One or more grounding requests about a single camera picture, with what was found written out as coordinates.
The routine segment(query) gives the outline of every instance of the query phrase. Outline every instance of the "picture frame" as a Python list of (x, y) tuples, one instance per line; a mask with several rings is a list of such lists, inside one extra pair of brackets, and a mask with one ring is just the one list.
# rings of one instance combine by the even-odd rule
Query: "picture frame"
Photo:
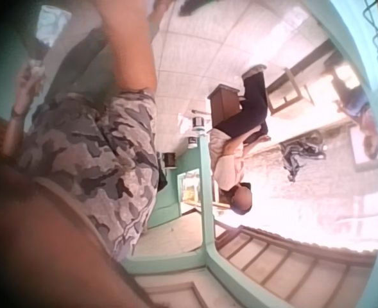
[(378, 156), (375, 160), (368, 158), (364, 152), (363, 140), (364, 133), (358, 125), (348, 127), (348, 135), (350, 137), (352, 156), (354, 161), (354, 169), (356, 172), (363, 172), (378, 168)]

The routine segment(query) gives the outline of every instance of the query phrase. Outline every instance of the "white shirt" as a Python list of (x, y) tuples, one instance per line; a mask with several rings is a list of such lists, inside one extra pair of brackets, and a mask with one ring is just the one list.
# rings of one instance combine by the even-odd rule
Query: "white shirt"
[(243, 170), (243, 144), (240, 144), (233, 155), (223, 155), (226, 142), (230, 136), (221, 130), (213, 128), (210, 131), (209, 153), (213, 179), (224, 191), (230, 190), (238, 184), (244, 176)]

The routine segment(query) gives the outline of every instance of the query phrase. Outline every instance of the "black pants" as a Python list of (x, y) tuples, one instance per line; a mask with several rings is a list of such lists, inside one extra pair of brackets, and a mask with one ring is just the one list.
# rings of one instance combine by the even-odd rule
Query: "black pants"
[(244, 85), (245, 100), (240, 102), (242, 110), (238, 114), (220, 122), (215, 128), (226, 133), (231, 138), (237, 138), (261, 125), (261, 130), (245, 141), (246, 144), (250, 144), (260, 136), (268, 133), (266, 124), (268, 105), (263, 72), (246, 78)]

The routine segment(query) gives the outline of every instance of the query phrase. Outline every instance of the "camouflage shorts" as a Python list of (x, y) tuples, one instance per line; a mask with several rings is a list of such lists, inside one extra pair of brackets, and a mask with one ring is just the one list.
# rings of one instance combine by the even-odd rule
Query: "camouflage shorts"
[(80, 201), (117, 260), (137, 242), (155, 204), (155, 118), (144, 92), (120, 93), (102, 115), (68, 94), (39, 106), (21, 148), (19, 167)]

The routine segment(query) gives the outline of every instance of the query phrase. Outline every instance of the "sneaker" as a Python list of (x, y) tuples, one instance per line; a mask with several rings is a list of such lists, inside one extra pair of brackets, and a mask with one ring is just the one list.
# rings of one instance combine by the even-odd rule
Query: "sneaker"
[(241, 75), (241, 78), (247, 79), (253, 75), (256, 75), (257, 73), (263, 72), (267, 67), (264, 64), (257, 64), (253, 66), (251, 69), (249, 69), (247, 72), (245, 72), (243, 75)]

